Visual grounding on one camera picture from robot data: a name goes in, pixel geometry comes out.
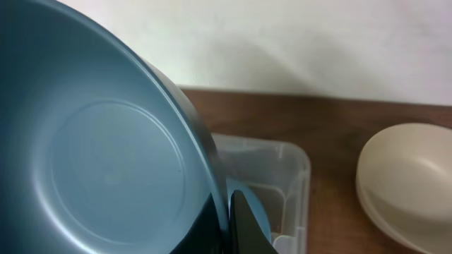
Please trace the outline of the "beige large bowl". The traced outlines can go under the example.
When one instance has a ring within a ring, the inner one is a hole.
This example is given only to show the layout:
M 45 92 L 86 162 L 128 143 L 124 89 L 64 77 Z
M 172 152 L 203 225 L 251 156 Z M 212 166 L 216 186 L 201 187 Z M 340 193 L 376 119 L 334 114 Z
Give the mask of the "beige large bowl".
M 404 123 L 363 147 L 359 202 L 385 235 L 421 253 L 451 252 L 451 129 Z

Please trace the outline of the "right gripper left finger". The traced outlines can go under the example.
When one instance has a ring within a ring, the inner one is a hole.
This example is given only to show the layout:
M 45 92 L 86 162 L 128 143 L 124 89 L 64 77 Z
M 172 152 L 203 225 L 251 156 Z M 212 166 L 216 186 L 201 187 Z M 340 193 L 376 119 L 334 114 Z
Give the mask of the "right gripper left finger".
M 204 203 L 186 236 L 170 254 L 221 254 L 222 236 L 212 195 Z

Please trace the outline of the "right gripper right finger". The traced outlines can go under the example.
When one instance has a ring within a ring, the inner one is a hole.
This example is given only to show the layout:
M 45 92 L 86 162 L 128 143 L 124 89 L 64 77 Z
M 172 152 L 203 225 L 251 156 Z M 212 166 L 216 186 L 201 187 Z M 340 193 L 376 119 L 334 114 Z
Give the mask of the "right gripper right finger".
M 230 235 L 233 254 L 278 254 L 264 236 L 240 190 L 231 196 Z

